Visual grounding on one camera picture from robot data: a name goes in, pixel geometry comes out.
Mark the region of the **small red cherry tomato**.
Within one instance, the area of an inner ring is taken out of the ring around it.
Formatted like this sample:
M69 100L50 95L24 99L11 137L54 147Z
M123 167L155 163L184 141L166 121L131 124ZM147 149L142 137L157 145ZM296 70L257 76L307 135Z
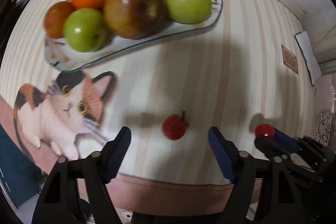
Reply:
M256 128L255 128L255 136L258 137L266 137L270 140L274 139L275 136L275 129L269 125L269 124L259 124Z

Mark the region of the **red cherry tomato with stem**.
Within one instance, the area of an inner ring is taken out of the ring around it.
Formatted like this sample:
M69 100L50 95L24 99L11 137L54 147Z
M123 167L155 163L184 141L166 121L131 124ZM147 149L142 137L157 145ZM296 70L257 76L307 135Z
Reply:
M170 140L179 140L185 135L188 127L186 112L183 111L181 114L168 116L162 124L162 132Z

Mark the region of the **blue kitchen cabinet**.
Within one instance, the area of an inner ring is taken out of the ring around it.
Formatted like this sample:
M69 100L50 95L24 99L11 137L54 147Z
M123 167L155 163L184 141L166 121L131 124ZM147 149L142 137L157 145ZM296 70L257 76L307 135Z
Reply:
M41 170L1 129L1 183L13 205L34 210L44 184Z

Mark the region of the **white paper sheet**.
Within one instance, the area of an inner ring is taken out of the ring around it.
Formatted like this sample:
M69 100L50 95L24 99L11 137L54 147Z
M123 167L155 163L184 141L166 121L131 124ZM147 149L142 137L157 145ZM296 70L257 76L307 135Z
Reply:
M322 76L322 72L313 53L309 36L307 32L304 31L296 34L295 39L302 52L303 58L305 59L306 66L310 75L311 84L315 85L319 78Z

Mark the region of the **striped cat print mat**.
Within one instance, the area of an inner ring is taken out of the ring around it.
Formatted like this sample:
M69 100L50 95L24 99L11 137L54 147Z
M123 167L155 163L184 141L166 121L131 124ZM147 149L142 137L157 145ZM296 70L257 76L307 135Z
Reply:
M214 28L171 36L87 67L111 71L117 83L100 130L113 139L131 130L119 175L108 185L113 204L153 215L214 214L232 186L207 141L216 126L240 150L262 157L254 129L268 123L290 136L310 134L314 89L295 39L299 20L278 0L223 0ZM298 75L281 46L294 53ZM179 140L162 132L171 114L186 112Z

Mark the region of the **brown square label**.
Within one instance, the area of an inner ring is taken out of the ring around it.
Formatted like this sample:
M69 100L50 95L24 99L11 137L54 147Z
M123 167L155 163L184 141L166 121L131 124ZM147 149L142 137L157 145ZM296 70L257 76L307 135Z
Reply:
M288 50L288 48L284 45L281 46L281 51L284 65L298 75L298 62L296 55Z

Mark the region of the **glass fruit plate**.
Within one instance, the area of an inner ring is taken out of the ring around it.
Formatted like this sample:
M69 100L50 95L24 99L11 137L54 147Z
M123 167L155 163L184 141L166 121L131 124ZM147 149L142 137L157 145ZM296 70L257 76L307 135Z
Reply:
M171 36L195 33L198 31L208 31L217 24L224 7L223 0L212 0L212 12L208 19L199 24L182 24L178 22L167 22L165 28L156 32L152 36L141 39L126 39L117 35L106 37L105 44L94 52L82 53L73 50L67 45L64 38L54 39L46 35L43 44L44 59L58 71L73 72L95 63L99 63L112 56L116 56L125 51L133 50L145 44L152 43Z

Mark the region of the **right green apple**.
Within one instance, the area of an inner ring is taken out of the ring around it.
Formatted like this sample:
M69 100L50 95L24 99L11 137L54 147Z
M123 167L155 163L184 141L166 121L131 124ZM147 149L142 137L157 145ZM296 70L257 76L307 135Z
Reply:
M208 19L212 11L212 0L164 0L167 14L173 21L197 24Z

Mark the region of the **green apple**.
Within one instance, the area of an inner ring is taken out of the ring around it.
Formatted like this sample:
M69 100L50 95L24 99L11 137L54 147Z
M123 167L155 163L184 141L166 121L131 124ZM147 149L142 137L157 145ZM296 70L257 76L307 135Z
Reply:
M63 36L75 51L97 51L108 36L103 13L93 8L82 8L72 12L64 22Z
M173 21L197 24L208 19L212 11L212 0L164 0L167 14Z

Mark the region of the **left green apple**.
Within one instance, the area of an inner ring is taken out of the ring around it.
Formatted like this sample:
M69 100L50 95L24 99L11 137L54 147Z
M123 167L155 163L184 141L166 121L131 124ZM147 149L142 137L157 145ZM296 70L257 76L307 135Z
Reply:
M82 8L72 12L64 22L63 36L75 51L97 51L108 36L103 13L93 8Z

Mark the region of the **small left red-brown apple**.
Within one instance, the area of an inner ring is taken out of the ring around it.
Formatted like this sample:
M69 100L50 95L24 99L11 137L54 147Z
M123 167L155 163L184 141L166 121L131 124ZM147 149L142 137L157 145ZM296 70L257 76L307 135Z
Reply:
M67 1L55 3L49 8L44 19L44 28L51 38L63 37L63 24L68 16L75 10L73 5Z

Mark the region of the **centre red-brown apple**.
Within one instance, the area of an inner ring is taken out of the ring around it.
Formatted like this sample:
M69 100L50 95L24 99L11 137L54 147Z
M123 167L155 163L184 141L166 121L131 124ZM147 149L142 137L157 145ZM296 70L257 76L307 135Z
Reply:
M166 16L163 0L105 0L107 26L126 39L140 39L161 28Z

